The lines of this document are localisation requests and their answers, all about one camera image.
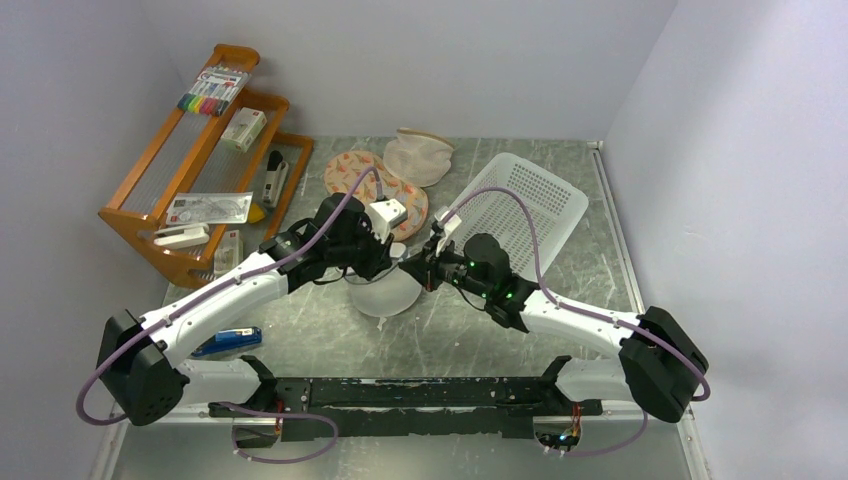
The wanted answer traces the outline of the white mesh laundry bag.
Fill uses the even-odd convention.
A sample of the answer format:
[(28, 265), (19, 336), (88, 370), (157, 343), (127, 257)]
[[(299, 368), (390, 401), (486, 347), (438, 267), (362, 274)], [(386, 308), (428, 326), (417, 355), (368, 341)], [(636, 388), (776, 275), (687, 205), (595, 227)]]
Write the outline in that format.
[(393, 243), (390, 248), (391, 265), (372, 280), (355, 273), (346, 274), (344, 281), (354, 307), (371, 317), (390, 317), (410, 308), (419, 298), (422, 287), (399, 262), (409, 256), (403, 243)]

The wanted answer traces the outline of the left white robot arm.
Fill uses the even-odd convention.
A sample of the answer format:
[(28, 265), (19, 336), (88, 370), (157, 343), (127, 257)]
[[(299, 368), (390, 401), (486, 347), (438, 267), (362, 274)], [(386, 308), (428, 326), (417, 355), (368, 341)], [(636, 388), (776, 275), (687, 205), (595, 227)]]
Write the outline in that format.
[(256, 252), (192, 294), (141, 317), (122, 310), (105, 323), (97, 359), (100, 380), (135, 426), (178, 406), (230, 402), (261, 416), (277, 388), (255, 359), (200, 361), (193, 352), (249, 311), (291, 294), (337, 268), (371, 279), (392, 260), (392, 229), (407, 212), (397, 200), (368, 205), (335, 193), (315, 215), (261, 243)]

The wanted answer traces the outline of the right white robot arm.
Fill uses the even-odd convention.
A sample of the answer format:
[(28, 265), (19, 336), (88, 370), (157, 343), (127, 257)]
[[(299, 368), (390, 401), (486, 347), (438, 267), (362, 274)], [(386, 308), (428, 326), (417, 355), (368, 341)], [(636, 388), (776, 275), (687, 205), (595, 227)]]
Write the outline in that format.
[(709, 363), (667, 310), (614, 311), (550, 293), (516, 273), (489, 234), (473, 235), (460, 253), (433, 238), (400, 267), (427, 291), (446, 284), (480, 297), (484, 312), (503, 328), (564, 337), (600, 353), (599, 360), (568, 360), (555, 368), (555, 377), (539, 389), (550, 413), (585, 400), (627, 401), (676, 423), (707, 396), (702, 382)]

